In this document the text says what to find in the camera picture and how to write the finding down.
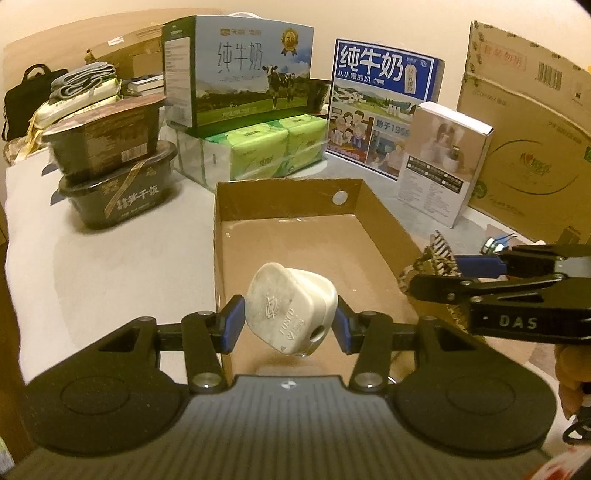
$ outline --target large cardboard box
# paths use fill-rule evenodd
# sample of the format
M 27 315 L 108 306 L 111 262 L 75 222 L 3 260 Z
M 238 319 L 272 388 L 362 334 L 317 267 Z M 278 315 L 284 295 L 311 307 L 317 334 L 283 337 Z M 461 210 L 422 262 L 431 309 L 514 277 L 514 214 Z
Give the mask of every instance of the large cardboard box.
M 337 39 L 327 148 L 397 178 L 415 109 L 437 101 L 444 67 L 411 51 Z
M 196 15 L 163 28 L 167 121 L 194 137 L 305 113 L 314 28 Z
M 162 25 L 155 25 L 113 38 L 92 47 L 90 52 L 96 60 L 113 64 L 119 78 L 138 78 L 162 73 L 161 40 Z
M 417 312 L 449 318 L 445 306 L 409 301 L 398 289 L 397 276 L 421 252 L 362 180 L 219 183 L 215 208 L 218 307 L 246 294 L 254 274 L 272 261 L 329 278 L 357 312 L 377 310 L 402 323 L 415 323 Z M 341 352 L 332 331 L 314 354 L 296 358 L 245 326 L 223 366 L 229 377 L 287 368 L 293 375 L 340 375 L 347 384 L 356 357 Z
M 532 240 L 591 235 L 591 75 L 474 22 L 458 111 L 495 133 L 470 206 Z

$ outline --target cardboard box tray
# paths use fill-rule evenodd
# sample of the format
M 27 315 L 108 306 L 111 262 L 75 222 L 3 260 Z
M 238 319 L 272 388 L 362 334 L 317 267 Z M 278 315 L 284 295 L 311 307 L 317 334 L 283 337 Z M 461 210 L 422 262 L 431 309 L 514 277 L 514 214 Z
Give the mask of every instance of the cardboard box tray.
M 346 198 L 340 205 L 339 197 Z M 445 306 L 409 301 L 400 292 L 398 274 L 421 252 L 362 180 L 219 183 L 214 235 L 218 308 L 246 294 L 256 271 L 274 261 L 329 278 L 357 312 L 376 310 L 401 323 L 415 323 L 417 312 L 449 319 Z M 356 357 L 341 352 L 332 331 L 313 355 L 295 358 L 245 327 L 222 364 L 229 379 L 290 372 L 340 375 L 347 384 Z

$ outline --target white table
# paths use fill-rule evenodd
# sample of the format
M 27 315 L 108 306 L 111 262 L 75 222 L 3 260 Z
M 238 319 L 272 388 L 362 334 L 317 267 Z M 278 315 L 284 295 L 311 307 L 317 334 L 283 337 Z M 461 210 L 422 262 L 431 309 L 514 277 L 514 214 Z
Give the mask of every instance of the white table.
M 314 177 L 363 178 L 420 248 L 440 230 L 456 253 L 478 253 L 484 227 L 496 224 L 469 209 L 449 229 L 400 203 L 396 183 L 330 154 Z M 68 201 L 50 205 L 61 177 L 41 176 L 50 161 L 42 150 L 7 170 L 8 285 L 21 332 L 25 382 L 138 316 L 179 322 L 197 310 L 215 310 L 213 193 L 173 176 L 165 204 L 115 228 L 91 232 Z M 556 382 L 537 370 L 556 389 Z M 161 369 L 186 382 L 181 352 L 163 352 Z M 564 447 L 556 433 L 550 451 Z

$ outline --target folded cloth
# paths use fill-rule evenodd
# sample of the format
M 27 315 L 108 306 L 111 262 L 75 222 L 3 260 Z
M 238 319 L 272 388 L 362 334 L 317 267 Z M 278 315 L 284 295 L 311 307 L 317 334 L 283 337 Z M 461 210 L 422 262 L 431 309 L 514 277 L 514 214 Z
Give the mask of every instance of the folded cloth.
M 67 100 L 83 92 L 98 87 L 103 82 L 117 77 L 115 67 L 104 61 L 97 61 L 73 70 L 51 83 L 50 105 Z
M 31 125 L 39 130 L 44 130 L 71 113 L 117 95 L 120 87 L 119 80 L 107 80 L 98 87 L 67 100 L 55 101 L 52 104 L 46 102 L 35 112 Z

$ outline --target cardboard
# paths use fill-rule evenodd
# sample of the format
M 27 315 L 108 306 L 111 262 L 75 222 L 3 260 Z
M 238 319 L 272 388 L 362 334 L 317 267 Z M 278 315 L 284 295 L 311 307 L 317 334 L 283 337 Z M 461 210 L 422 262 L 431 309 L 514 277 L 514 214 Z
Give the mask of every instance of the cardboard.
M 314 28 L 196 15 L 163 28 L 167 120 L 206 138 L 306 112 Z
M 534 241 L 591 235 L 591 75 L 474 22 L 457 109 L 495 133 L 471 207 Z
M 433 102 L 417 107 L 398 198 L 453 227 L 466 207 L 491 143 L 492 127 Z
M 341 205 L 333 203 L 337 192 L 347 194 Z M 398 289 L 398 274 L 421 252 L 362 180 L 219 183 L 215 209 L 218 308 L 234 294 L 246 294 L 260 266 L 274 261 L 327 277 L 358 312 L 377 310 L 402 323 L 415 323 L 417 312 L 449 320 L 444 305 L 409 300 Z M 341 352 L 332 331 L 314 354 L 295 358 L 245 326 L 222 364 L 229 378 L 290 372 L 340 375 L 347 384 L 356 357 Z
M 328 150 L 397 178 L 415 109 L 437 101 L 444 67 L 430 56 L 337 39 Z
M 161 40 L 162 25 L 155 25 L 115 37 L 92 47 L 90 52 L 94 59 L 113 64 L 119 78 L 138 78 L 162 73 Z M 87 63 L 94 59 L 89 57 Z

